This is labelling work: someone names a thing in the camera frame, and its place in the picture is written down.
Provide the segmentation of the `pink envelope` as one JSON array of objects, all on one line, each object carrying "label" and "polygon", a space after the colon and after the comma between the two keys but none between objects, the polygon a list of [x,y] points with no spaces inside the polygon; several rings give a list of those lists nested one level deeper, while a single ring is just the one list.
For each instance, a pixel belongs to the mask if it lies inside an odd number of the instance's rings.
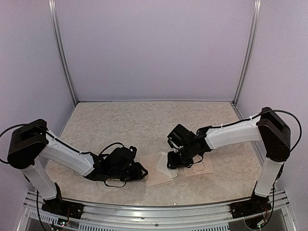
[{"label": "pink envelope", "polygon": [[158,162],[161,153],[155,153],[140,157],[140,163],[145,169],[148,170],[148,175],[145,177],[147,187],[162,184],[175,179],[175,178],[170,179],[168,176],[166,176],[165,174],[161,173],[156,169],[155,166]]}]

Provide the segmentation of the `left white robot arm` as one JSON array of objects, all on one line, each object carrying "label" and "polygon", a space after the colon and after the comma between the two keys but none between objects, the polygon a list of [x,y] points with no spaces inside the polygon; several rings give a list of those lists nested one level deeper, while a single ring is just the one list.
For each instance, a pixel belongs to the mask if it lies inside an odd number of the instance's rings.
[{"label": "left white robot arm", "polygon": [[47,128],[47,122],[37,119],[28,124],[17,124],[5,130],[12,131],[6,163],[20,170],[36,188],[41,197],[57,214],[67,210],[67,202],[61,198],[59,186],[53,182],[40,158],[46,158],[65,166],[82,177],[104,184],[118,180],[127,184],[144,179],[148,171],[135,161],[137,149],[117,142],[111,153],[78,150],[65,143]]}]

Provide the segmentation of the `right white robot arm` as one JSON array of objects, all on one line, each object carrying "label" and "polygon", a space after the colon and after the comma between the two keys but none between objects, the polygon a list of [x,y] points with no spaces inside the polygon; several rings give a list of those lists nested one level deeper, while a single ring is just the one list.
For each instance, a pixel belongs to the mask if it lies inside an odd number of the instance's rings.
[{"label": "right white robot arm", "polygon": [[167,154],[167,168],[191,167],[197,155],[240,143],[261,144],[266,152],[262,170],[254,188],[255,196],[246,203],[255,214],[265,205],[267,197],[291,153],[291,130],[279,116],[281,110],[270,107],[248,118],[217,126],[199,128],[196,132],[178,124],[167,136],[173,149]]}]

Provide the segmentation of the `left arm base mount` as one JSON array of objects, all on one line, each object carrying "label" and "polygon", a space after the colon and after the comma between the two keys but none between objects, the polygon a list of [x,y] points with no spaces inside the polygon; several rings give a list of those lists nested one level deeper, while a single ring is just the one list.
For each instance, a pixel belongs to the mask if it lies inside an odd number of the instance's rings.
[{"label": "left arm base mount", "polygon": [[76,203],[71,201],[66,201],[62,198],[60,187],[55,183],[56,187],[56,197],[50,200],[43,200],[42,210],[60,215],[67,218],[81,219],[83,213],[84,205],[82,203]]}]

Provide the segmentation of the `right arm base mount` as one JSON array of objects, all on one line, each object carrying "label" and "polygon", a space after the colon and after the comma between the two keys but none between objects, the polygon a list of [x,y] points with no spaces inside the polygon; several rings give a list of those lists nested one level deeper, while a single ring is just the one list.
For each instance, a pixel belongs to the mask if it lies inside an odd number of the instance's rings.
[{"label": "right arm base mount", "polygon": [[248,200],[234,202],[230,204],[232,218],[247,217],[254,214],[266,212],[272,209],[269,196],[258,196],[255,194],[255,188]]}]

